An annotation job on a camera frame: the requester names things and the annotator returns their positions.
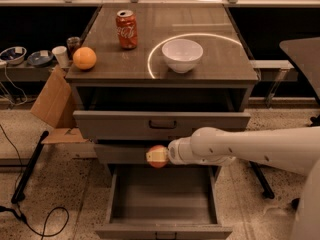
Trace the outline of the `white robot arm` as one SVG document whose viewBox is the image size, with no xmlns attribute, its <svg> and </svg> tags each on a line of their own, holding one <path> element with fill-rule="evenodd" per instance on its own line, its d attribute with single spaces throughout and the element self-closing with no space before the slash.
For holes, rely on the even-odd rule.
<svg viewBox="0 0 320 240">
<path fill-rule="evenodd" d="M 320 127 L 228 132 L 212 127 L 191 136 L 156 145 L 147 162 L 162 168 L 175 165 L 231 164 L 235 159 L 257 162 L 307 177 L 290 240 L 320 240 Z"/>
</svg>

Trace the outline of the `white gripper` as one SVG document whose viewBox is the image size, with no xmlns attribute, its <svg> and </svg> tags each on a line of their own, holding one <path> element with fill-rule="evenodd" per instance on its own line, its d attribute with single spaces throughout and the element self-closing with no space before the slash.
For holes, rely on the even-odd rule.
<svg viewBox="0 0 320 240">
<path fill-rule="evenodd" d="M 168 145 L 168 158 L 175 165 L 189 165 L 199 162 L 199 158 L 192 151 L 190 137 L 171 141 Z M 158 148 L 150 150 L 146 154 L 146 159 L 148 162 L 166 162 L 167 149 Z"/>
</svg>

